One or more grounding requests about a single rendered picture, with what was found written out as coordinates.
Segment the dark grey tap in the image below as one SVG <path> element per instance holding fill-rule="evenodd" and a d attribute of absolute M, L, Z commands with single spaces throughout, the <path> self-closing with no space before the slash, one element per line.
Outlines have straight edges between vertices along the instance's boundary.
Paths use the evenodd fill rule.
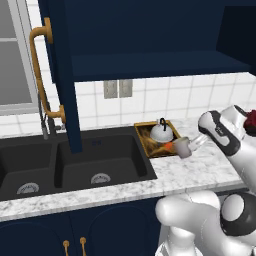
<path fill-rule="evenodd" d="M 50 118 L 43 113 L 41 100 L 38 100 L 38 109 L 41 120 L 42 134 L 45 140 L 56 137 L 58 131 L 65 129 L 64 124 L 56 125 L 53 118 Z"/>

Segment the black double sink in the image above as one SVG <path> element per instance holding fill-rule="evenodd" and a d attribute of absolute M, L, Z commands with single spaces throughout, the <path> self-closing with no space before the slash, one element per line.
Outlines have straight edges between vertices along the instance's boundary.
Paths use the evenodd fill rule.
<path fill-rule="evenodd" d="M 81 133 L 73 154 L 67 135 L 0 140 L 0 201 L 154 180 L 132 126 Z"/>

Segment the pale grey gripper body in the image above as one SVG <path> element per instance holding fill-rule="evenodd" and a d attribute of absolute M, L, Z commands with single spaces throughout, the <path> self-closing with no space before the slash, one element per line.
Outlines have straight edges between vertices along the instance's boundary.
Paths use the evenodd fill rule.
<path fill-rule="evenodd" d="M 178 138 L 173 142 L 173 144 L 175 151 L 180 158 L 187 158 L 192 155 L 189 148 L 190 140 L 188 137 Z"/>

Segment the navy base cupboard door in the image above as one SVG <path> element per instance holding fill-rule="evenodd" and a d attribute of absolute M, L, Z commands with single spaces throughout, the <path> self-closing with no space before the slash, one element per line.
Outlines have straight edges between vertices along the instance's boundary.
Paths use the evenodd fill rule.
<path fill-rule="evenodd" d="M 155 256 L 161 224 L 157 198 L 105 205 L 69 213 L 76 251 L 86 238 L 86 256 Z"/>
<path fill-rule="evenodd" d="M 0 222 L 0 256 L 77 256 L 67 214 L 51 214 Z"/>

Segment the wooden tray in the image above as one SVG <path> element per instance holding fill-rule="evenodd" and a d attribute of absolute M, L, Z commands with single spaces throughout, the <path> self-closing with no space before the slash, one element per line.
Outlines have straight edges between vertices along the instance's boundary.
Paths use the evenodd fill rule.
<path fill-rule="evenodd" d="M 170 128 L 173 131 L 173 139 L 170 141 L 173 143 L 174 140 L 180 138 L 179 133 L 175 129 L 175 127 L 172 125 L 172 123 L 169 120 L 166 120 L 167 124 L 170 126 Z M 157 121 L 151 121 L 151 122 L 140 122 L 135 123 L 134 127 L 137 132 L 137 135 L 140 139 L 140 142 L 142 144 L 142 147 L 146 153 L 146 156 L 148 158 L 159 158 L 159 157 L 166 157 L 166 156 L 174 156 L 176 155 L 175 148 L 173 148 L 172 151 L 168 151 L 165 149 L 166 143 L 159 143 L 154 141 L 150 137 L 151 129 L 159 122 Z"/>

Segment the dark red object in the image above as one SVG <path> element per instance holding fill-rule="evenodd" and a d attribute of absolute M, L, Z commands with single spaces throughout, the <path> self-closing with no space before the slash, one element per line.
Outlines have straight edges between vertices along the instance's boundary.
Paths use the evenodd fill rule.
<path fill-rule="evenodd" d="M 252 110 L 246 114 L 247 119 L 244 122 L 244 129 L 246 134 L 256 137 L 256 110 Z"/>

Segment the grey wall outlet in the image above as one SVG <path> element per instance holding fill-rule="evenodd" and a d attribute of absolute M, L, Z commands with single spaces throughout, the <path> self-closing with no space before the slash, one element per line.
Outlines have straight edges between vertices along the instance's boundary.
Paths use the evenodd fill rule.
<path fill-rule="evenodd" d="M 104 87 L 104 98 L 111 99 L 117 97 L 117 81 L 116 80 L 105 80 L 103 82 Z"/>
<path fill-rule="evenodd" d="M 125 79 L 119 81 L 119 97 L 131 97 L 132 96 L 133 81 L 131 79 Z"/>

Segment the window with white frame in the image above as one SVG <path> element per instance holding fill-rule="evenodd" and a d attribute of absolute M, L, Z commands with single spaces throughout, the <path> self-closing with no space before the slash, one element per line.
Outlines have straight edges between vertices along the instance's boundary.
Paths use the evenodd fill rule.
<path fill-rule="evenodd" d="M 38 111 L 25 0 L 0 0 L 0 116 Z"/>

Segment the navy wall cabinet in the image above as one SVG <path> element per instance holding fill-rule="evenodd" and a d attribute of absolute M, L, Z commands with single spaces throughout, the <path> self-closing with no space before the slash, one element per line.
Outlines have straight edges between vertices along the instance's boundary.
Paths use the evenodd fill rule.
<path fill-rule="evenodd" d="M 216 50 L 227 0 L 64 0 L 73 78 L 248 72 Z"/>

